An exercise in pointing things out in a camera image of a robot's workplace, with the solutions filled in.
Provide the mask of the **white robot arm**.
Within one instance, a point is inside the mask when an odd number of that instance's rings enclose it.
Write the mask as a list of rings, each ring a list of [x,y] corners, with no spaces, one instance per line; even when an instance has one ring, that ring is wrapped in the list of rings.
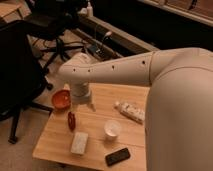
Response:
[[[80,97],[85,83],[147,87],[147,171],[213,171],[212,51],[159,50],[93,64],[75,55],[59,74]]]

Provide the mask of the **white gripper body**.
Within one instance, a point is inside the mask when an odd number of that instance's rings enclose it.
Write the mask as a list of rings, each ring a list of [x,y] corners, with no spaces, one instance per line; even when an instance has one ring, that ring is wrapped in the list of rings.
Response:
[[[73,84],[71,86],[71,97],[75,104],[87,104],[91,102],[92,91],[88,83]]]

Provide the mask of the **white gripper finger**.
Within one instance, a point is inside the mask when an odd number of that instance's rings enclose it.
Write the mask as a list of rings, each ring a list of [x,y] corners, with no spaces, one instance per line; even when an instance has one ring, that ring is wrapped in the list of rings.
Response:
[[[88,106],[92,111],[94,111],[94,112],[96,111],[95,105],[93,103],[89,103]]]

